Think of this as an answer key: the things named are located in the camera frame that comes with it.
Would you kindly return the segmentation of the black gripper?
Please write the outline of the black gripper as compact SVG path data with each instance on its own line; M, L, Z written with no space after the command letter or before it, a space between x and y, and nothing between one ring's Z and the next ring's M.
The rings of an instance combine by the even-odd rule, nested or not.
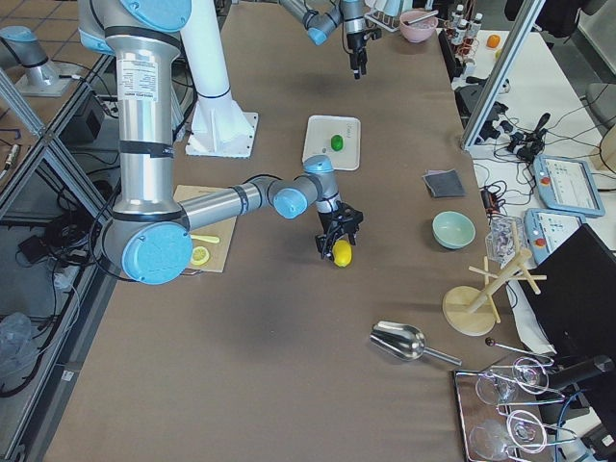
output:
M322 233L317 236L317 250L322 259L337 260L343 256L338 241L344 236L351 244L356 244L356 236L363 213L345 202L338 201L333 212L319 212Z
M355 80L359 80L360 75L367 73L368 55L364 49L367 41L380 39L381 30L371 25L364 17L357 17L344 22L344 31L352 75Z

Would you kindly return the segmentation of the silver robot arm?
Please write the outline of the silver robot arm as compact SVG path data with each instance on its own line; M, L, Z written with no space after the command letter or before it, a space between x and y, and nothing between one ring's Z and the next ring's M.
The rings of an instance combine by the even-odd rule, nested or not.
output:
M331 1L330 9L325 13L313 9L307 1L278 1L278 4L302 24L307 36L317 46L324 44L343 25L344 49L353 77L359 80L367 73L367 43L371 39L380 39L382 31L368 25L362 1Z
M363 215L345 204L328 157L316 155L292 181L258 175L219 192L173 196L172 65L190 64L196 106L188 149L247 157L257 115L244 112L228 81L210 1L83 1L79 32L88 49L115 58L121 194L102 231L102 251L129 278L167 283L188 266L194 229L270 206L292 219L315 207L322 257L353 240Z

